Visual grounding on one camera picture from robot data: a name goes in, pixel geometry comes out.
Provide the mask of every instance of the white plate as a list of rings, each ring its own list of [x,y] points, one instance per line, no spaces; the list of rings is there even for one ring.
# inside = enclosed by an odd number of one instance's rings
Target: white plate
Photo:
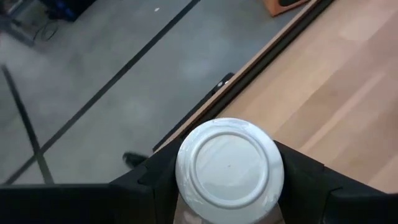
[[[254,223],[276,205],[284,183],[282,158],[257,126],[219,118],[195,128],[175,165],[187,205],[215,224]]]

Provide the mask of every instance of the wooden table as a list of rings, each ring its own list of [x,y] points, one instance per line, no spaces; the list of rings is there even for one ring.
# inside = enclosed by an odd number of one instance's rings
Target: wooden table
[[[311,1],[164,144],[201,123],[319,2]],[[348,177],[398,192],[397,24],[396,0],[336,0],[217,117],[250,121]]]

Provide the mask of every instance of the black shoe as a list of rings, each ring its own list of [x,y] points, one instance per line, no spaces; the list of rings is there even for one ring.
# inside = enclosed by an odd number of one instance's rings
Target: black shoe
[[[123,154],[123,161],[130,169],[134,169],[146,159],[148,159],[148,157],[136,154],[134,152],[125,152]]]

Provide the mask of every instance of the white ceramic plate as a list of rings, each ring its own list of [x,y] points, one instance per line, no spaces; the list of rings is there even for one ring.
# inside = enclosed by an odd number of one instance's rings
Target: white ceramic plate
[[[181,196],[215,224],[254,223],[276,205],[284,183],[282,158],[257,126],[220,118],[195,128],[178,152]]]

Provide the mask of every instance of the concrete floor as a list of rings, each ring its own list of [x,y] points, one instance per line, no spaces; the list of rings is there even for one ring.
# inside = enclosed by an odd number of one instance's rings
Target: concrete floor
[[[97,0],[34,49],[2,36],[0,62],[14,76],[40,145],[187,4]],[[127,172],[123,152],[150,155],[219,80],[237,72],[299,10],[271,18],[260,0],[201,0],[44,154],[55,183],[109,182]],[[0,84],[4,181],[32,149]],[[42,182],[36,163],[16,181]]]

